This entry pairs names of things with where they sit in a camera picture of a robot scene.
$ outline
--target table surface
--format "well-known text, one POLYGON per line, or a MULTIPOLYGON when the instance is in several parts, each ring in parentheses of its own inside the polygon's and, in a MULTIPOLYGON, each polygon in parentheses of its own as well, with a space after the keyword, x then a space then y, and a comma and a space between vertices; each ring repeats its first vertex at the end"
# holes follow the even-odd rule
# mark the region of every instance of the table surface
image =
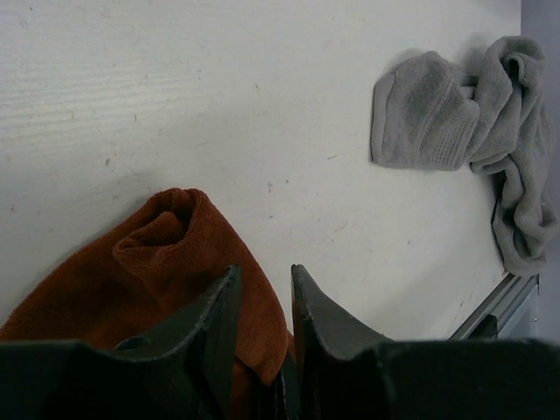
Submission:
POLYGON ((302 263, 394 339, 444 338, 503 278, 488 178, 369 160, 372 92, 437 50, 472 70, 520 0, 7 0, 0 319, 169 187, 204 190, 291 317, 302 263))

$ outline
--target towel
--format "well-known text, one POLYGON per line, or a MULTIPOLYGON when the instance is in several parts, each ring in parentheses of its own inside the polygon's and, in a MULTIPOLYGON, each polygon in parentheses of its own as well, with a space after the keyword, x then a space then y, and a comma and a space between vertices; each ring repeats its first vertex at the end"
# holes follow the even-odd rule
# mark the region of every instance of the towel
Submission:
POLYGON ((528 38, 488 48, 478 76, 427 52, 400 65, 374 89, 371 153, 394 168, 494 176, 493 232, 504 267, 537 274, 558 221, 543 190, 556 146, 543 94, 544 54, 528 38))
POLYGON ((199 190, 154 195, 72 255, 11 314, 0 340, 81 339, 110 349, 188 305, 231 264, 241 265, 242 281, 231 417, 248 418, 253 378, 273 382, 289 334, 255 258, 199 190))

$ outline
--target cloth fold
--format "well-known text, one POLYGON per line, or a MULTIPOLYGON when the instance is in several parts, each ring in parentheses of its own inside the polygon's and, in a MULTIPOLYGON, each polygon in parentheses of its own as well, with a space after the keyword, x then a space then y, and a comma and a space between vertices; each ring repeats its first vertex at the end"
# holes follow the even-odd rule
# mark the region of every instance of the cloth fold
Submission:
POLYGON ((192 302, 231 264, 241 265, 242 280, 231 410, 232 418, 247 418, 253 378, 273 382, 289 334, 260 266, 199 190, 154 195, 68 258, 10 315, 0 340, 81 339, 112 348, 192 302))
POLYGON ((427 52, 400 65, 374 89, 371 153, 394 168, 493 175, 499 194, 493 231, 505 268, 534 275, 558 230, 543 191, 556 132, 543 94, 544 54, 528 38, 491 45, 478 77, 427 52))

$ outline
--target orange towel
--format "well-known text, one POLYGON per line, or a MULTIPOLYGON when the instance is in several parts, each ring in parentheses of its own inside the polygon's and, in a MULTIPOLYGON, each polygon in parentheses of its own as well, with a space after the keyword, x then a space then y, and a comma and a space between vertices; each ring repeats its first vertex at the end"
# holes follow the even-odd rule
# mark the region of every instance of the orange towel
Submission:
POLYGON ((81 339, 98 348, 154 326, 192 302, 231 264, 242 298, 232 418, 246 418, 251 377, 269 385, 288 348, 284 313, 246 245, 199 190, 150 198, 125 222, 72 255, 11 314, 0 340, 81 339))

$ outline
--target gray towel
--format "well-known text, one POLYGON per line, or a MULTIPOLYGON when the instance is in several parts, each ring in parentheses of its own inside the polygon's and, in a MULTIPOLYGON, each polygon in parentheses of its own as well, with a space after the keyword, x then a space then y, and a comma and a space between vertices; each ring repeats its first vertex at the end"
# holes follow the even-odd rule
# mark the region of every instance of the gray towel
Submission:
POLYGON ((373 161, 455 171, 470 163, 498 186, 493 231, 505 268, 534 275, 558 222, 543 192, 556 133, 543 104, 544 55, 527 38, 486 51, 479 77, 427 52, 377 82, 373 161))

